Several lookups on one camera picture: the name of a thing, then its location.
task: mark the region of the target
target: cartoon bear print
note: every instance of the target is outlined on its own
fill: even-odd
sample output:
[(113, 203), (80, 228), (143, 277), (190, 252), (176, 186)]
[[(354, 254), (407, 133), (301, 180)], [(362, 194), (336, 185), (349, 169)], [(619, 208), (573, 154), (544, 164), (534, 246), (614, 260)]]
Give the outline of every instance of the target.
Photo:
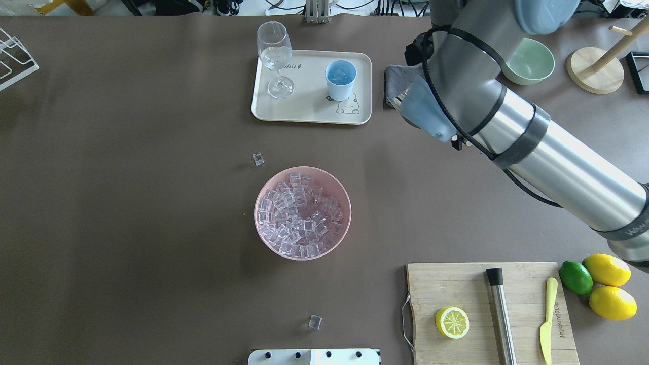
[(356, 99), (356, 94), (352, 92), (347, 100), (339, 102), (336, 112), (339, 114), (359, 114), (360, 110), (358, 110), (358, 100)]

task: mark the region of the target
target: brown table surface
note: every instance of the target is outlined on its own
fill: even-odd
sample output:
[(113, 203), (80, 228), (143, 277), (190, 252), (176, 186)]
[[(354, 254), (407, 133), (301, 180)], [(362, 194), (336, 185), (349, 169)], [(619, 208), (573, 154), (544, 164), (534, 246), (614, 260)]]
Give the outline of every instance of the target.
[[(384, 105), (384, 70), (404, 64), (427, 19), (277, 19), (294, 49), (371, 58), (365, 125), (251, 114), (256, 30), (270, 18), (0, 18), (41, 67), (0, 92), (0, 362), (246, 364), (252, 349), (373, 347), (384, 364), (411, 364), (400, 325), (408, 262), (610, 253), (477, 150), (457, 152)], [(620, 35), (608, 25), (636, 22), (573, 20), (538, 37), (555, 72), (512, 87), (646, 182), (649, 99), (628, 76), (613, 94), (590, 94), (564, 67), (577, 48), (612, 46)], [(630, 49), (649, 51), (649, 38)], [(353, 206), (343, 243), (311, 262), (270, 252), (252, 223), (264, 182), (301, 165), (335, 175)], [(567, 295), (582, 364), (649, 359), (649, 275), (632, 272), (630, 320)], [(311, 314), (320, 331), (307, 329)]]

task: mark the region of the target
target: bowl of ice cubes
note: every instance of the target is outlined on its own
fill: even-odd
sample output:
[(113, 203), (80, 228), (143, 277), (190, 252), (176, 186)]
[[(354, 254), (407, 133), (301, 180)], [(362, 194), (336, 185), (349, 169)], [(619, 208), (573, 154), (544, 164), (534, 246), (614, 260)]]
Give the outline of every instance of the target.
[(345, 187), (309, 166), (286, 169), (263, 186), (254, 205), (259, 237), (277, 255), (313, 260), (336, 248), (352, 219)]

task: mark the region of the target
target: white tray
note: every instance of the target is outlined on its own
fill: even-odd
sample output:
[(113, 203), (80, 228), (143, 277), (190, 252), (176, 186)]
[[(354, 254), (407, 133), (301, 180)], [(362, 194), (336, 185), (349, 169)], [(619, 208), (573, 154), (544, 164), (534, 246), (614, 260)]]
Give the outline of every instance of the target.
[[(356, 81), (349, 99), (338, 102), (331, 100), (327, 92), (325, 69), (341, 59), (354, 64)], [(286, 99), (268, 94), (268, 82), (276, 75), (257, 59), (251, 109), (258, 119), (363, 124), (372, 115), (372, 62), (363, 53), (294, 49), (291, 62), (282, 69), (282, 75), (295, 85)]]

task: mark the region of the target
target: white wire rack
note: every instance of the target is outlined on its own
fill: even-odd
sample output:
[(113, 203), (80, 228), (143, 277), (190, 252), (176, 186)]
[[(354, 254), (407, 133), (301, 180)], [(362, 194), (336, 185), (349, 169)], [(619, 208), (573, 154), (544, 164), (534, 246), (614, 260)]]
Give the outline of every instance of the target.
[(0, 28), (0, 91), (38, 69), (27, 48)]

